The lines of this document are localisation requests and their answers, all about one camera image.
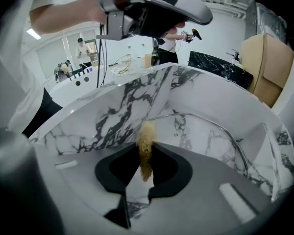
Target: yellow sponge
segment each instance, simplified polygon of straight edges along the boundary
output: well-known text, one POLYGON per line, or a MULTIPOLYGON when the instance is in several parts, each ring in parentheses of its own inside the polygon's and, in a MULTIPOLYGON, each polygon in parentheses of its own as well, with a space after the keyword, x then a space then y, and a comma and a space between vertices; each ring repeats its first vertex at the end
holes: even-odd
POLYGON ((152 173, 149 160, 152 156, 151 147, 153 142, 155 141, 155 136, 155 124, 149 121, 144 122, 137 141, 140 157, 141 175, 144 182, 148 180, 152 173))

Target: black pants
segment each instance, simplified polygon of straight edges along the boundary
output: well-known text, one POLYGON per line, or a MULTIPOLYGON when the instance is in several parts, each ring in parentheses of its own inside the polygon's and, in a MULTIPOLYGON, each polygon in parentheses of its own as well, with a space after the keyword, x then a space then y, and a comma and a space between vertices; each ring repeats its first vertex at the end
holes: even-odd
POLYGON ((61 109, 62 107, 53 102, 49 93, 44 89, 41 106, 28 127, 23 131, 23 134, 29 138, 44 122, 61 109))
POLYGON ((164 49, 158 50, 159 55, 159 64, 165 64, 165 63, 178 63, 177 54, 165 51, 164 49))
POLYGON ((79 66, 81 67, 81 68, 83 68, 83 70, 85 70, 86 69, 86 67, 88 68, 88 67, 90 67, 92 65, 92 63, 91 62, 88 62, 88 63, 83 63, 83 64, 79 64, 79 66))

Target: marble basin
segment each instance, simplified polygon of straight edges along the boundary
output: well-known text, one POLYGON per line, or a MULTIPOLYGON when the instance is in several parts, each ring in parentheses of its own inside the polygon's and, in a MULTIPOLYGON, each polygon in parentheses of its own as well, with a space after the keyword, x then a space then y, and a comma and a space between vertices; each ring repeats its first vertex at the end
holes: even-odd
POLYGON ((188 66, 155 66, 93 90, 30 139, 54 156, 91 152, 135 141, 149 119, 157 141, 222 161, 242 176, 247 169, 272 201, 294 183, 294 147, 279 117, 242 87, 188 66))

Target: handheld device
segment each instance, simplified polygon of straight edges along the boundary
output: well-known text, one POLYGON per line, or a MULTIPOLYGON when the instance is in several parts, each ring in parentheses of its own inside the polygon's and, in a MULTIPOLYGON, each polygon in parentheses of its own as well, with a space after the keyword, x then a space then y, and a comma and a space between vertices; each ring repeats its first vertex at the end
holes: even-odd
POLYGON ((192 29, 193 34, 188 34, 185 30, 182 30, 182 35, 186 36, 186 40, 184 40, 187 43, 190 43, 192 40, 194 40, 194 37, 197 37, 199 40, 202 40, 199 32, 195 29, 192 29))
POLYGON ((99 0, 107 14, 107 34, 98 39, 121 40, 133 35, 161 38, 179 22, 209 24, 211 10, 201 0, 127 0, 118 8, 115 0, 99 0))

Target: cardboard box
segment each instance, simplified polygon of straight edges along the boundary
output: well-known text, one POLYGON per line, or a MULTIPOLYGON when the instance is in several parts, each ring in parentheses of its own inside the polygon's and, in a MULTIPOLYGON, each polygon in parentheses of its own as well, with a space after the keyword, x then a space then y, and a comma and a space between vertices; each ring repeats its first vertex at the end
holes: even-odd
POLYGON ((270 35, 255 35, 243 42, 240 55, 244 70, 254 77, 248 90, 272 107, 288 80, 294 52, 270 35))
POLYGON ((151 54, 145 54, 145 68, 151 67, 151 54))

